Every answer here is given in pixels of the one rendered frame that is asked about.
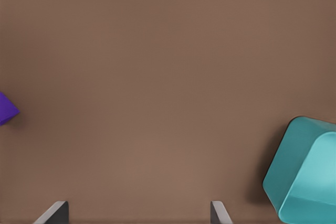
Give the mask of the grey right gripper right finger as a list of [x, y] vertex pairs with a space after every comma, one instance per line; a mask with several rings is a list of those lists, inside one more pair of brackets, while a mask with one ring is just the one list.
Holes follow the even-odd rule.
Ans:
[[233, 224], [224, 204], [219, 200], [211, 201], [210, 224]]

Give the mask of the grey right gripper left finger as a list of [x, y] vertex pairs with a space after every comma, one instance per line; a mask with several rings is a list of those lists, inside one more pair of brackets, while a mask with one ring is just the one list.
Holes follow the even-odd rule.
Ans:
[[69, 224], [68, 201], [57, 201], [33, 224]]

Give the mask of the teal cube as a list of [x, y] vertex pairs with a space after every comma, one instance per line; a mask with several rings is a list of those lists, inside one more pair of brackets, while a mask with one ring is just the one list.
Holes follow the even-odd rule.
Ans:
[[291, 120], [262, 186], [282, 222], [336, 224], [336, 124]]

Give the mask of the purple cube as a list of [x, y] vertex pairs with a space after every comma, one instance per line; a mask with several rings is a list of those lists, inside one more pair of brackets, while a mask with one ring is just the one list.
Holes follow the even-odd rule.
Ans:
[[4, 93], [0, 92], [0, 126], [7, 123], [19, 113], [20, 110], [13, 102]]

